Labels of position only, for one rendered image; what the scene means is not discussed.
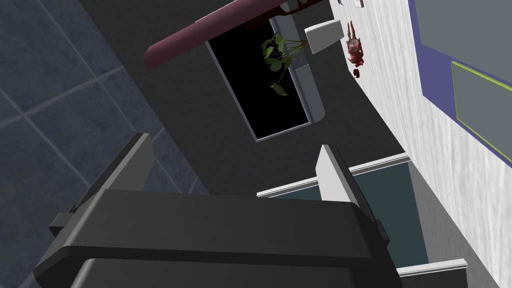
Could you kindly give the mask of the red figurine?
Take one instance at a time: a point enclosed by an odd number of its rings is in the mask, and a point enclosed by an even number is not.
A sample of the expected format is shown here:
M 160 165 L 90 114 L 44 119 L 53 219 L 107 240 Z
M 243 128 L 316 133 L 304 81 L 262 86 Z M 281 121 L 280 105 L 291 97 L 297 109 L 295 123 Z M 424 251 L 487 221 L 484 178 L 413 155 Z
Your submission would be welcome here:
M 347 23 L 347 37 L 348 40 L 346 41 L 346 45 L 347 52 L 349 54 L 348 60 L 350 63 L 355 65 L 353 76 L 357 79 L 360 77 L 360 71 L 358 67 L 364 65 L 364 51 L 362 48 L 361 39 L 356 37 L 353 21 Z

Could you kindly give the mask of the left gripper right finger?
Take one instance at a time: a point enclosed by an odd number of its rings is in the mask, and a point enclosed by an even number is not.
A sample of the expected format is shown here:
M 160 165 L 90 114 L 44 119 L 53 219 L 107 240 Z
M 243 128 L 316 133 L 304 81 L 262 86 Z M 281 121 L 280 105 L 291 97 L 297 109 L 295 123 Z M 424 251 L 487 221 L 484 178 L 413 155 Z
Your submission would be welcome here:
M 370 221 L 376 221 L 368 201 L 335 146 L 321 146 L 315 171 L 323 201 L 354 203 Z

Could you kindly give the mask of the purple framed wall picture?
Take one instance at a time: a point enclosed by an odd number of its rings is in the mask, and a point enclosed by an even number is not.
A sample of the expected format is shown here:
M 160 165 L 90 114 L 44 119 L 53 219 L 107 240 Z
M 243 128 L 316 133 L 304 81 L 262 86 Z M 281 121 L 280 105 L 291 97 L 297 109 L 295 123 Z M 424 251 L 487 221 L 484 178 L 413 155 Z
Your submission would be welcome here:
M 512 143 L 497 146 L 463 117 L 460 91 L 488 127 L 512 137 L 512 0 L 408 0 L 423 96 L 512 168 Z

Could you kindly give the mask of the dark red long cushion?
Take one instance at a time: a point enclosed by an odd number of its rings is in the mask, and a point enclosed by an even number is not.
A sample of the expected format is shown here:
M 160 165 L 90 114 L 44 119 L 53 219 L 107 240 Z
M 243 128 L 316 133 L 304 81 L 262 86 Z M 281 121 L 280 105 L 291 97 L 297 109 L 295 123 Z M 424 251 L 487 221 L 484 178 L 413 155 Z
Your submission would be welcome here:
M 276 16 L 299 12 L 307 5 L 297 0 L 297 8 L 285 11 L 281 7 L 287 0 L 234 0 L 191 25 L 151 45 L 144 53 L 145 67 L 150 70 L 168 60 L 207 42 L 241 24 L 257 19 L 258 22 Z

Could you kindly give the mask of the green potted plant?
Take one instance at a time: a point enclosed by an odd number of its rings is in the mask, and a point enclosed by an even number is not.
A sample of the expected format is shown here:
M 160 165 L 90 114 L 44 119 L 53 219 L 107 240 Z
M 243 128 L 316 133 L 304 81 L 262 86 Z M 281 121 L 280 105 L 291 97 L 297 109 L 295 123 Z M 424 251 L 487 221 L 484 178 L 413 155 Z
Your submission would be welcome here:
M 308 47 L 312 54 L 319 53 L 344 37 L 339 19 L 325 21 L 304 29 L 306 39 L 285 39 L 280 30 L 261 45 L 262 56 L 274 73 L 289 69 L 299 53 Z

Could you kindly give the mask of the dark teal framed panel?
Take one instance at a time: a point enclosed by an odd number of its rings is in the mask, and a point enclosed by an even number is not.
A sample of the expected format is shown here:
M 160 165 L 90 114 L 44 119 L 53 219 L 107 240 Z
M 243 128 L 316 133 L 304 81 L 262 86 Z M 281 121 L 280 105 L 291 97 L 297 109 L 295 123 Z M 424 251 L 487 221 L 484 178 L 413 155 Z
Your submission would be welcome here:
M 332 159 L 344 172 L 355 194 L 361 194 L 377 218 L 403 288 L 457 288 L 467 286 L 465 259 L 428 260 L 409 162 L 406 153 L 347 167 L 337 149 Z

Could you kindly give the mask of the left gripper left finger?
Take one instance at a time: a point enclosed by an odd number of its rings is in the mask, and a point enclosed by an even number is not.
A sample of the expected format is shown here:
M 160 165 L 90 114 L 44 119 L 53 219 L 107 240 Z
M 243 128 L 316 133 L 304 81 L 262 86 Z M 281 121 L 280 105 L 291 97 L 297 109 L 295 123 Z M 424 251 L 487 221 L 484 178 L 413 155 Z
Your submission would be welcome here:
M 155 161 L 149 133 L 136 133 L 72 208 L 78 208 L 100 190 L 141 191 Z

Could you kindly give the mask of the black window with grey frame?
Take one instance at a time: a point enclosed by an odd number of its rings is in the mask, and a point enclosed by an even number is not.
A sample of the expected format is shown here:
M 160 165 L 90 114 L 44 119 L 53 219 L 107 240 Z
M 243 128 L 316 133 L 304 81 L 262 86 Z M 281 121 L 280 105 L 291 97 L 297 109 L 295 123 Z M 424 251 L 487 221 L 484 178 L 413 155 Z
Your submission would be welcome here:
M 280 58 L 272 36 L 284 38 L 291 59 L 272 71 L 263 43 Z M 206 42 L 223 81 L 256 142 L 321 121 L 325 109 L 291 16 L 277 16 L 254 30 L 241 24 Z

